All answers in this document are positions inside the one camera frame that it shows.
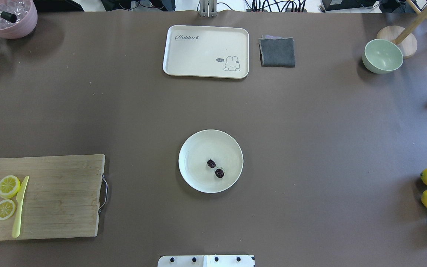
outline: white tray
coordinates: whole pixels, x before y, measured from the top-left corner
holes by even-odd
[[[249,68],[245,29],[174,25],[168,30],[162,68],[169,75],[241,79]]]

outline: gray cloth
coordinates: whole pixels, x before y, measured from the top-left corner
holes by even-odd
[[[259,39],[262,66],[294,67],[294,39],[263,36]]]

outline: green bowl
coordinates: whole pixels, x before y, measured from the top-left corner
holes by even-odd
[[[396,44],[384,39],[375,39],[365,46],[362,61],[369,71],[386,74],[401,67],[403,54]]]

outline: wooden base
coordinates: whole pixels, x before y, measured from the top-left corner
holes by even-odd
[[[405,28],[400,26],[385,27],[378,32],[377,39],[393,41],[401,32],[404,31],[404,29]],[[411,33],[400,44],[397,44],[397,46],[403,53],[403,58],[408,59],[416,53],[416,50],[418,49],[418,42],[416,37]]]

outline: cutting board handle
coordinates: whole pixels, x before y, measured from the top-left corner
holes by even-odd
[[[108,199],[108,183],[106,182],[106,177],[102,174],[102,181],[105,183],[105,201],[103,201],[102,205],[98,208],[98,214],[101,213],[103,206],[105,206],[106,201]]]

